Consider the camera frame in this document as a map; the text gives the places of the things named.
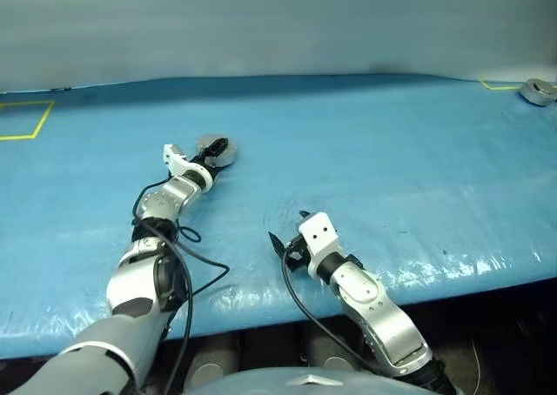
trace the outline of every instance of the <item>floor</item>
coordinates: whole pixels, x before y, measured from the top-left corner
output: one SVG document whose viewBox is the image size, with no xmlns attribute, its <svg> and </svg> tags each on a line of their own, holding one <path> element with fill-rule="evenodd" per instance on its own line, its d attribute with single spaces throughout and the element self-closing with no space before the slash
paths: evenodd
<svg viewBox="0 0 557 395">
<path fill-rule="evenodd" d="M 434 352 L 446 364 L 449 378 L 466 395 L 557 393 L 557 279 L 463 298 L 412 305 L 406 311 Z M 353 333 L 346 318 L 331 320 Z M 238 333 L 240 369 L 303 365 L 303 350 L 294 337 L 304 323 Z M 184 376 L 202 338 L 191 341 L 182 364 Z M 179 341 L 165 342 L 151 371 L 145 394 L 156 394 L 176 356 Z M 44 358 L 5 362 L 0 367 L 0 393 L 24 382 Z M 174 385 L 179 393 L 181 383 Z"/>
</svg>

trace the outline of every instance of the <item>wrinkled plastic sheet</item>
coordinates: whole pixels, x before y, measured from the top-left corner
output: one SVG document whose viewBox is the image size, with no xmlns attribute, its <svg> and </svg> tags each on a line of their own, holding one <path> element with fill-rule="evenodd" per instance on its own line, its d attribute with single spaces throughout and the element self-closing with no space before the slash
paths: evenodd
<svg viewBox="0 0 557 395">
<path fill-rule="evenodd" d="M 108 315 L 131 206 L 162 147 L 224 133 L 238 161 L 184 214 L 232 267 L 196 297 L 195 335 L 302 319 L 267 231 L 326 211 L 345 249 L 411 304 L 557 276 L 557 106 L 436 77 L 176 79 L 42 94 L 35 139 L 0 141 L 0 358 L 54 353 Z M 41 104 L 0 110 L 0 135 Z M 188 260 L 194 285 L 218 270 Z M 329 290 L 295 273 L 318 316 Z M 171 337 L 183 330 L 180 313 Z"/>
</svg>

